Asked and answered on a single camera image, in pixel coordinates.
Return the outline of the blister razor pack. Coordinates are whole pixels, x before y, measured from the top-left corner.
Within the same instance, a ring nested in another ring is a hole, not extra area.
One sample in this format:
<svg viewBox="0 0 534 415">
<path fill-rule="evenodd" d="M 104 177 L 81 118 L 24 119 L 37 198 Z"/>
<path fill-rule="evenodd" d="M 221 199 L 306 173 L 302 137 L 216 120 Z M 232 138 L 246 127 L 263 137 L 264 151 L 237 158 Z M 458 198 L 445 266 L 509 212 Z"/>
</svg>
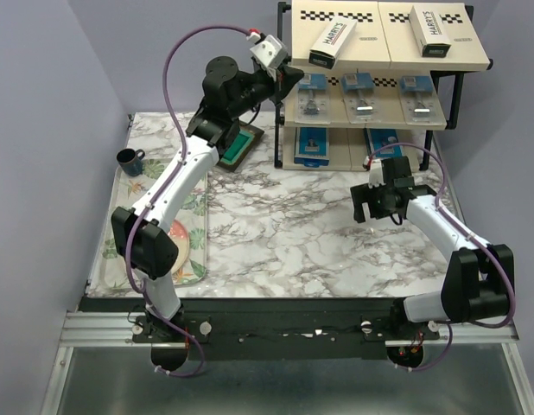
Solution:
<svg viewBox="0 0 534 415">
<path fill-rule="evenodd" d="M 304 125 L 330 124 L 330 97 L 324 74 L 305 73 L 297 84 L 296 122 Z"/>
<path fill-rule="evenodd" d="M 404 121 L 408 125 L 439 123 L 439 101 L 429 75 L 405 75 L 398 85 Z"/>
<path fill-rule="evenodd" d="M 346 115 L 351 124 L 380 121 L 380 105 L 369 73 L 345 73 L 340 84 Z"/>
</svg>

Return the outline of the tall white slim box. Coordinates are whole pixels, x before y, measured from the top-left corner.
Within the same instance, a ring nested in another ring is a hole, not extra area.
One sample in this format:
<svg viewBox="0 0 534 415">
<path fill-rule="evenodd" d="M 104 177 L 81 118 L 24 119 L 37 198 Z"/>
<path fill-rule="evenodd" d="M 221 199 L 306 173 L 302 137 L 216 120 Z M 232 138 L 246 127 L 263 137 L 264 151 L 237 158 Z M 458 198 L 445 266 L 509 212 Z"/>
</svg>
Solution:
<svg viewBox="0 0 534 415">
<path fill-rule="evenodd" d="M 352 18 L 333 17 L 309 49 L 308 63 L 332 69 L 355 34 L 356 26 L 357 21 Z"/>
</svg>

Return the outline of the blue Harry's razor box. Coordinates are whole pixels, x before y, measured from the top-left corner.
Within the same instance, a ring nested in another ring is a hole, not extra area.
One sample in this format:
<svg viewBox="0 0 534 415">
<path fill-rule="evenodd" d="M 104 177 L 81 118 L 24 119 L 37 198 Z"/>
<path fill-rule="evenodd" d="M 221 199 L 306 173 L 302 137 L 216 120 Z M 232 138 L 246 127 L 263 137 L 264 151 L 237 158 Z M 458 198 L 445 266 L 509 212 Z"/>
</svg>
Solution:
<svg viewBox="0 0 534 415">
<path fill-rule="evenodd" d="M 294 163 L 309 168 L 329 165 L 327 128 L 302 127 L 296 130 Z"/>
<path fill-rule="evenodd" d="M 369 156 L 373 153 L 373 151 L 398 142 L 397 131 L 393 129 L 365 129 L 364 138 L 367 152 L 366 159 L 363 163 L 363 167 L 365 169 L 370 168 L 371 160 Z M 404 156 L 404 151 L 400 146 L 396 146 L 388 150 L 381 151 L 375 157 L 395 158 L 401 156 Z"/>
</svg>

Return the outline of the white Harry's box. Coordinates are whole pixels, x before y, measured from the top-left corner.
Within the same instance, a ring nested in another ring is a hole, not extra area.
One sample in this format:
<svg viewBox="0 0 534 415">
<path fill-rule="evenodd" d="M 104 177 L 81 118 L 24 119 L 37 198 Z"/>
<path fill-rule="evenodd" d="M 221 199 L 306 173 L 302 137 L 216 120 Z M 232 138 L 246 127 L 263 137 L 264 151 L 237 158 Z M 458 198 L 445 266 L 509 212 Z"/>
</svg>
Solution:
<svg viewBox="0 0 534 415">
<path fill-rule="evenodd" d="M 422 57 L 445 58 L 451 41 L 438 10 L 426 3 L 414 3 L 409 21 Z"/>
</svg>

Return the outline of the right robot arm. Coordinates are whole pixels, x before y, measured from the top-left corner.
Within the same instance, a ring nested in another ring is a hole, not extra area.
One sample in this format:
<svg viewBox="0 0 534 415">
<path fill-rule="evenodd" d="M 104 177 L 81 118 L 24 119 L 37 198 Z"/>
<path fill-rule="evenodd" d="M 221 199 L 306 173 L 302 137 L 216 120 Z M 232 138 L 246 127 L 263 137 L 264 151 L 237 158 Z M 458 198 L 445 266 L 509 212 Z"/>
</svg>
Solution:
<svg viewBox="0 0 534 415">
<path fill-rule="evenodd" d="M 351 189 L 353 218 L 390 218 L 419 228 L 447 260 L 438 291 L 395 300 L 388 317 L 400 339 L 425 322 L 486 324 L 510 321 L 514 311 L 514 258 L 506 245 L 493 245 L 460 223 L 428 185 L 417 185 L 404 156 L 373 159 L 366 184 Z"/>
</svg>

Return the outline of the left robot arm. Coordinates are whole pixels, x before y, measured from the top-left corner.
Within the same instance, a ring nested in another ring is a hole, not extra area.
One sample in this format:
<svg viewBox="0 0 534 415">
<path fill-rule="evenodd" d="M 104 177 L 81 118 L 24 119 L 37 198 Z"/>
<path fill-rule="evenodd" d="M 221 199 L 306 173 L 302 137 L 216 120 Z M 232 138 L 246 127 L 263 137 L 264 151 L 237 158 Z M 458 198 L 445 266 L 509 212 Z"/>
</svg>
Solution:
<svg viewBox="0 0 534 415">
<path fill-rule="evenodd" d="M 202 81 L 204 96 L 182 135 L 181 148 L 145 196 L 129 209 L 113 211 L 117 252 L 124 258 L 132 289 L 156 316 L 152 330 L 161 340 L 175 340 L 182 329 L 176 315 L 181 301 L 171 280 L 179 249 L 168 234 L 175 216 L 238 136 L 240 116 L 265 100 L 280 103 L 303 76 L 287 62 L 272 73 L 261 67 L 246 73 L 228 56 L 209 61 Z"/>
</svg>

